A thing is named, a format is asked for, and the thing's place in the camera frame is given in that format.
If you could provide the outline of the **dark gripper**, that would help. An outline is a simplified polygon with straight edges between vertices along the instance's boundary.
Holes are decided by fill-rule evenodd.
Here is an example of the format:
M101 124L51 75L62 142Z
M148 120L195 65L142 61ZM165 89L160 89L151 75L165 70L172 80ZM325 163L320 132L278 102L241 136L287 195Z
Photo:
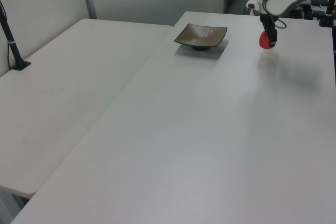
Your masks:
M274 47L277 42L277 30L275 28L275 22L278 20L277 17L274 17L269 14L260 13L259 15L262 26L267 33L269 38L269 46Z

